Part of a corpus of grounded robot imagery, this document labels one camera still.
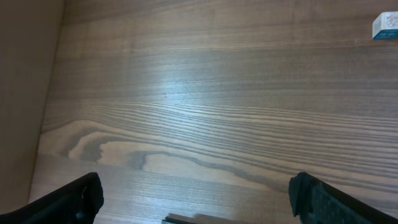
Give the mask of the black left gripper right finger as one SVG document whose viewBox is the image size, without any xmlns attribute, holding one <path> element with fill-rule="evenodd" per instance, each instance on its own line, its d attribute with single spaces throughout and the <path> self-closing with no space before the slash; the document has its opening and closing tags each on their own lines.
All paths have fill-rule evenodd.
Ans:
<svg viewBox="0 0 398 224">
<path fill-rule="evenodd" d="M 397 219 L 300 172 L 289 181 L 293 216 L 302 224 L 397 224 Z"/>
</svg>

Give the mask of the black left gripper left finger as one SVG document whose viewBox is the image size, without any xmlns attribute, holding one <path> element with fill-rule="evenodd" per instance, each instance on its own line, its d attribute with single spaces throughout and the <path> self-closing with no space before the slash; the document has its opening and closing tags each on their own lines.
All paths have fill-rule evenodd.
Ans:
<svg viewBox="0 0 398 224">
<path fill-rule="evenodd" d="M 104 204 L 103 188 L 96 172 L 1 215 L 1 224 L 92 224 Z"/>
</svg>

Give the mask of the blue-sided white block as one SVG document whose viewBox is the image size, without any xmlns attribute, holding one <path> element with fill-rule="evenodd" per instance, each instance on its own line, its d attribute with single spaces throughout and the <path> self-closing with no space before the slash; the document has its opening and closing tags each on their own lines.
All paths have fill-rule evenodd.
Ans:
<svg viewBox="0 0 398 224">
<path fill-rule="evenodd" d="M 374 40 L 392 40 L 398 35 L 397 11 L 382 12 L 373 22 Z"/>
</svg>

